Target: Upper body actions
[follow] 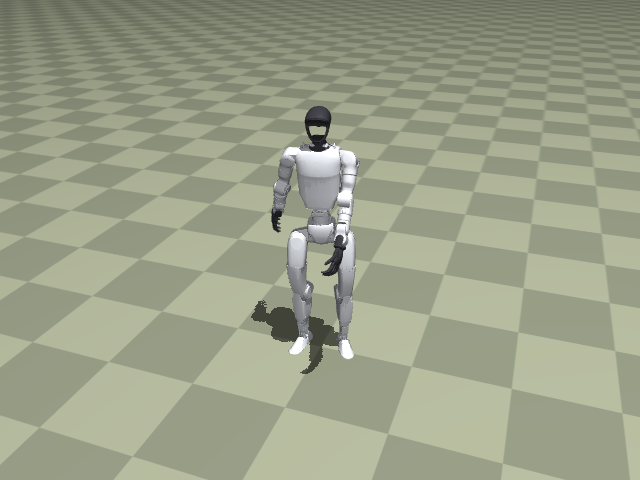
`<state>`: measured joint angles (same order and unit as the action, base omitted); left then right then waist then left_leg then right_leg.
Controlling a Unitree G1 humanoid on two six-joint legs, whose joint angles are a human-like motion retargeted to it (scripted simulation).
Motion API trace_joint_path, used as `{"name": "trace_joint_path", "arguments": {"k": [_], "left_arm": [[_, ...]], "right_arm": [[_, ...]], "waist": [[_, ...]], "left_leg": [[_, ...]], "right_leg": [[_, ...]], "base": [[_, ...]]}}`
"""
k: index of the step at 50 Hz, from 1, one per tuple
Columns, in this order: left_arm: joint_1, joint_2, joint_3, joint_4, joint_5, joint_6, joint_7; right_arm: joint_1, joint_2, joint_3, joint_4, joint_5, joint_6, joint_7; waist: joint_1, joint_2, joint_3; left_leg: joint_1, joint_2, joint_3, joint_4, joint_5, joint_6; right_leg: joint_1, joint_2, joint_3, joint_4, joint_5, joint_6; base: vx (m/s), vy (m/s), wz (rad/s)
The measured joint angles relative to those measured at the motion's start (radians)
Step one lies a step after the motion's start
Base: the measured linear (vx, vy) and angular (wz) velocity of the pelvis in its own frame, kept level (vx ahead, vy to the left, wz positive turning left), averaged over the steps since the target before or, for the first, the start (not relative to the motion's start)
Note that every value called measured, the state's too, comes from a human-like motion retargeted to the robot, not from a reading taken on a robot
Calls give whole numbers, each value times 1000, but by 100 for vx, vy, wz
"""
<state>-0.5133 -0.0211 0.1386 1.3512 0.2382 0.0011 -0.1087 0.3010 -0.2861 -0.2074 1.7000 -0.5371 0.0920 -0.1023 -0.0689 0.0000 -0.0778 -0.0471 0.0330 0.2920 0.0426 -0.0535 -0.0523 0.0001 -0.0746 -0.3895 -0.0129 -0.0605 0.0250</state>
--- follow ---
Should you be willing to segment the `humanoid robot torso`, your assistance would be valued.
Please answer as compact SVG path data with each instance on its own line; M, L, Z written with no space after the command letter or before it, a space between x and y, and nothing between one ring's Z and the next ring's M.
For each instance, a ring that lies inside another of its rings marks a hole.
M296 169L299 193L307 209L313 210L308 219L308 241L317 244L334 242L335 217L330 215L342 188L341 147L328 143L325 151L309 149L314 144L299 147L296 155Z

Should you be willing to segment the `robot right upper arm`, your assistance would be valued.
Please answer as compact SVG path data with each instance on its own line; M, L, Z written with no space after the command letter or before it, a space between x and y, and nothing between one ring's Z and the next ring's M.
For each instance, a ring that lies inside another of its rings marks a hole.
M291 185L289 184L294 165L296 163L296 155L299 147L287 147L280 159L279 165L279 180L275 184L274 192L286 196L290 190Z

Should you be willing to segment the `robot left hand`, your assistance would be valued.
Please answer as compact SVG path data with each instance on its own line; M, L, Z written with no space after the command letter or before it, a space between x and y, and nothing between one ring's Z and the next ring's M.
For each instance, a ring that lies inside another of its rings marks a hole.
M335 243L334 243L334 247L336 248L333 256L325 262L325 265L329 264L330 262L331 265L329 267L329 269L327 269L326 271L322 271L321 273L323 273L322 275L324 276L331 276L337 273L338 269L339 269L339 265L342 261L342 257L343 257L343 250L346 250L346 246L343 246L343 236L342 235L337 235L336 239L335 239Z

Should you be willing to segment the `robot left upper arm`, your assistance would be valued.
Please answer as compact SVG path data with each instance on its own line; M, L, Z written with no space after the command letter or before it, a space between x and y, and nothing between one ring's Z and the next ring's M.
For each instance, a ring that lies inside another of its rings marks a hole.
M351 194L353 193L355 184L357 169L359 167L358 156L346 150L339 150L341 164L344 165L342 171L342 192L337 194L337 205L339 207L350 207Z

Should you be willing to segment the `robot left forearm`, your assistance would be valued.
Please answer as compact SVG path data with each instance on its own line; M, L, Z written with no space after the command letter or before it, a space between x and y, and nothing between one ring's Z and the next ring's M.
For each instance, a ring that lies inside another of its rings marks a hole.
M342 207L342 209L338 209L338 213L337 213L338 219L337 219L336 235L334 237L334 242L337 235L342 235L344 238L342 243L343 246L346 246L349 241L348 233L350 229L350 220L353 212L353 203L354 203L354 197L353 197L353 194L351 194L350 207L349 208Z

